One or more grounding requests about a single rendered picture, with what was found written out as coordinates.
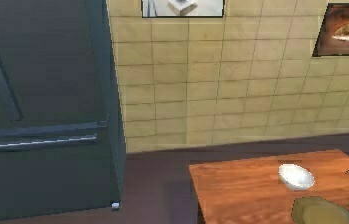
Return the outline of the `dark grey fridge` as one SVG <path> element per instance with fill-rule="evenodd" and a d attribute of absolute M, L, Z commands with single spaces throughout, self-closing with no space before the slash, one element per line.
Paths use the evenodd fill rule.
<path fill-rule="evenodd" d="M 125 138 L 106 0 L 0 0 L 0 221 L 119 209 Z"/>

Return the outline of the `brown wooden dining table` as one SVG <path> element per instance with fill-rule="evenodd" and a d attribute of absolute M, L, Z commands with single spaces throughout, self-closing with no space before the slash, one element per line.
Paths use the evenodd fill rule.
<path fill-rule="evenodd" d="M 294 191 L 278 176 L 293 163 L 315 178 L 306 191 Z M 294 224 L 296 198 L 320 196 L 349 210 L 349 156 L 324 150 L 252 159 L 193 164 L 189 167 L 198 200 L 197 224 Z"/>

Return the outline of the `olive green rounded object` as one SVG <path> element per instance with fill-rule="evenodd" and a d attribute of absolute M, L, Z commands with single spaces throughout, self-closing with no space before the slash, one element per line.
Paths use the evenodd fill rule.
<path fill-rule="evenodd" d="M 295 224 L 349 224 L 349 210 L 319 196 L 300 197 L 291 218 Z"/>

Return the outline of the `white bowl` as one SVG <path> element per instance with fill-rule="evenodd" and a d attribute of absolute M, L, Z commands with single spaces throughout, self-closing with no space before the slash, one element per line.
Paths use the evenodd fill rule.
<path fill-rule="evenodd" d="M 314 176 L 296 164 L 282 164 L 278 168 L 280 180 L 291 190 L 308 190 L 315 184 Z"/>

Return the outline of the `brown framed wall picture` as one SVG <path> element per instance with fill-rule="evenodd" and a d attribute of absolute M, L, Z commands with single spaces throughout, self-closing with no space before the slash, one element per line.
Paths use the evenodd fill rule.
<path fill-rule="evenodd" d="M 328 4 L 312 56 L 349 56 L 349 3 Z"/>

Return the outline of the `white framed wall picture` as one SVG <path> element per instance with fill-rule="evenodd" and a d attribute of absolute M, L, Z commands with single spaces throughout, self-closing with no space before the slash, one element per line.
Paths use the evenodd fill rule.
<path fill-rule="evenodd" d="M 222 17 L 225 0 L 141 0 L 143 18 Z"/>

